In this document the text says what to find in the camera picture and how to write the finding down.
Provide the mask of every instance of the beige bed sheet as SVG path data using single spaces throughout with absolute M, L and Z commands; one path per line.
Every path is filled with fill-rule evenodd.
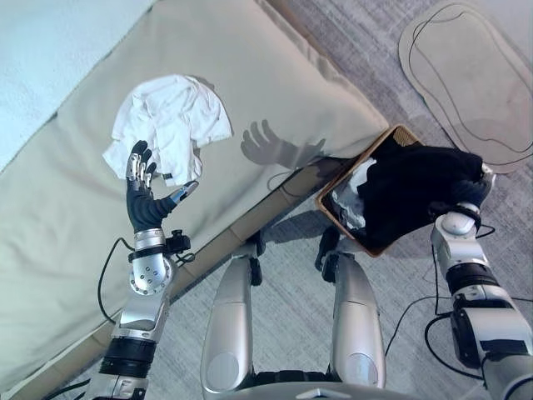
M 253 208 L 298 163 L 353 157 L 386 129 L 355 87 L 258 3 L 156 3 L 0 175 L 0 341 L 9 343 L 2 348 L 0 391 L 102 322 L 98 275 L 113 240 L 130 240 L 132 230 L 124 181 L 101 154 L 122 100 L 138 83 L 170 73 L 200 77 L 214 85 L 232 123 L 232 139 L 201 150 L 200 187 L 163 226 L 184 229 L 193 250 Z M 277 140 L 266 140 L 263 127 Z M 260 152 L 249 141 L 242 148 L 246 130 L 262 135 Z M 297 162 L 288 165 L 287 154 Z M 156 182 L 154 192 L 167 189 Z M 126 298 L 126 255 L 117 250 L 107 270 L 103 299 L 110 313 Z

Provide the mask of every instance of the brown basket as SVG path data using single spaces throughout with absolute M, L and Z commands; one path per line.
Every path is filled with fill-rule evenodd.
M 347 235 L 352 241 L 357 243 L 359 246 L 361 246 L 365 252 L 367 252 L 372 257 L 378 257 L 381 255 L 387 247 L 379 247 L 379 248 L 367 248 L 364 247 L 355 237 L 353 237 L 348 229 L 344 227 L 338 219 L 338 215 L 333 211 L 333 207 L 331 204 L 330 196 L 328 194 L 337 187 L 342 181 L 349 178 L 351 174 L 354 172 L 356 168 L 358 168 L 363 162 L 365 162 L 373 153 L 374 151 L 383 143 L 385 139 L 387 139 L 390 135 L 394 138 L 396 143 L 398 143 L 401 146 L 409 146 L 414 143 L 420 143 L 421 141 L 418 139 L 418 137 L 415 136 L 413 132 L 411 132 L 407 127 L 403 125 L 395 125 L 394 127 L 391 127 L 386 132 L 384 132 L 378 139 L 375 140 L 375 142 L 363 153 L 360 157 L 357 158 L 355 163 L 347 170 L 335 177 L 331 182 L 329 182 L 316 196 L 315 203 L 318 209 L 320 209 L 323 213 L 327 215 L 328 218 L 330 218 L 333 223 L 341 230 L 342 233 Z

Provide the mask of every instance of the black cable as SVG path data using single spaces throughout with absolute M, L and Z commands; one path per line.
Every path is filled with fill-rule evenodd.
M 516 300 L 518 302 L 529 302 L 533 303 L 533 298 L 523 298 L 523 297 L 511 297 L 513 300 Z
M 473 379 L 478 379 L 480 381 L 483 380 L 483 377 L 479 376 L 479 375 L 473 375 L 471 373 L 468 373 L 468 372 L 465 372 L 465 371 L 461 371 L 460 369 L 457 369 L 455 367 L 452 367 L 450 364 L 448 364 L 447 362 L 445 362 L 442 358 L 440 358 L 439 356 L 437 356 L 436 352 L 433 350 L 433 348 L 431 347 L 430 345 L 430 341 L 429 341 L 429 331 L 430 331 L 430 328 L 435 324 L 437 323 L 438 321 L 442 320 L 442 319 L 447 319 L 449 318 L 451 315 L 451 312 L 445 312 L 435 318 L 433 318 L 431 321 L 429 321 L 429 323 L 426 325 L 426 329 L 424 330 L 424 341 L 426 342 L 426 346 L 427 346 L 427 349 L 431 352 L 431 354 L 433 355 L 433 357 L 436 359 L 436 361 L 438 361 L 439 363 L 441 363 L 442 365 L 444 365 L 446 368 L 449 368 L 451 371 L 453 371 L 454 373 L 459 373 L 460 375 L 464 376 L 464 377 L 468 377 L 468 378 L 473 378 Z
M 196 259 L 196 257 L 197 257 L 197 255 L 194 252 L 190 252 L 190 253 L 188 252 L 183 257 L 178 255 L 178 254 L 176 254 L 177 261 L 182 263 L 182 265 L 185 264 L 185 263 L 189 263 L 189 262 L 192 263 Z
M 60 394 L 63 394 L 65 392 L 70 392 L 71 390 L 74 390 L 74 389 L 78 389 L 78 388 L 82 388 L 86 385 L 89 384 L 89 382 L 91 382 L 91 379 L 87 379 L 86 381 L 83 381 L 83 382 L 80 382 L 80 383 L 75 383 L 73 385 L 70 385 L 70 386 L 67 386 L 67 387 L 64 387 L 63 389 L 59 389 L 57 390 L 56 392 L 54 393 L 51 393 L 49 394 L 48 396 L 46 396 L 45 398 L 43 398 L 42 400 L 52 400 L 53 398 L 56 398 L 57 396 L 59 396 Z
M 431 244 L 431 255 L 433 256 L 433 267 L 435 268 L 435 315 L 439 314 L 439 277 L 438 277 L 438 268 L 436 266 L 436 258 L 435 258 L 435 248 L 433 247 L 433 244 Z
M 119 237 L 115 241 L 115 243 L 112 245 L 111 251 L 107 255 L 106 262 L 103 264 L 102 272 L 100 272 L 100 279 L 98 279 L 98 289 L 97 289 L 98 306 L 100 307 L 100 311 L 102 312 L 102 315 L 106 318 L 106 320 L 108 320 L 113 325 L 116 325 L 117 323 L 111 317 L 109 317 L 109 315 L 107 315 L 107 312 L 102 304 L 102 282 L 103 282 L 103 275 L 104 273 L 106 273 L 107 265 L 109 264 L 109 260 L 111 259 L 111 256 L 113 255 L 113 252 L 115 251 L 115 248 L 117 247 L 119 242 L 122 242 L 124 246 L 126 246 L 132 252 L 135 251 L 135 249 L 132 246 L 127 244 L 126 240 L 123 237 Z
M 417 304 L 418 302 L 421 302 L 422 300 L 427 300 L 428 298 L 435 298 L 435 296 L 424 296 L 424 297 L 417 298 L 417 300 L 414 300 L 414 301 L 410 302 L 409 305 L 406 307 L 406 309 L 404 310 L 404 312 L 401 314 L 400 319 L 399 319 L 398 322 L 396 323 L 396 327 L 395 327 L 395 329 L 394 329 L 394 333 L 392 334 L 391 339 L 389 339 L 389 343 L 386 345 L 385 357 L 386 357 L 386 355 L 389 353 L 389 349 L 391 348 L 392 341 L 394 340 L 394 338 L 395 338 L 396 335 L 398 334 L 398 329 L 400 329 L 401 321 L 403 320 L 404 316 L 407 314 L 407 312 L 409 311 L 409 309 L 410 309 L 412 306 L 414 306 L 415 304 Z
M 485 224 L 482 223 L 481 226 L 484 227 L 484 228 L 489 228 L 489 232 L 483 233 L 482 235 L 476 236 L 476 239 L 484 238 L 485 236 L 489 236 L 492 233 L 496 232 L 496 228 L 492 227 L 491 225 L 485 225 Z

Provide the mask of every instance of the white towel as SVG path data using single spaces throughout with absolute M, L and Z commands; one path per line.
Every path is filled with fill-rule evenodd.
M 366 226 L 365 217 L 365 203 L 359 197 L 357 187 L 366 182 L 366 175 L 368 168 L 376 163 L 376 160 L 369 157 L 365 162 L 362 162 L 359 167 L 345 182 L 337 186 L 331 193 L 333 200 L 341 208 L 341 216 L 344 223 L 350 229 L 359 229 Z
M 133 145 L 146 140 L 156 171 L 172 175 L 167 186 L 182 185 L 202 174 L 193 150 L 231 135 L 226 110 L 211 89 L 194 77 L 170 75 L 142 83 L 127 95 L 113 126 L 115 140 L 103 157 L 124 179 Z

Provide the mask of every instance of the robot forearm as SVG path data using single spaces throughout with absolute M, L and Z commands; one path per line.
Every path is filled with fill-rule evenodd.
M 85 399 L 144 398 L 148 370 L 167 319 L 169 290 L 177 273 L 168 255 L 189 247 L 188 237 L 179 231 L 168 239 L 160 228 L 136 233 L 136 251 L 130 255 L 129 299 Z
M 479 215 L 479 209 L 468 203 L 458 209 L 438 217 L 431 234 L 452 295 L 456 356 L 466 367 L 482 369 L 494 399 L 530 399 L 531 327 L 497 282 L 476 241 L 476 217 L 471 213 Z

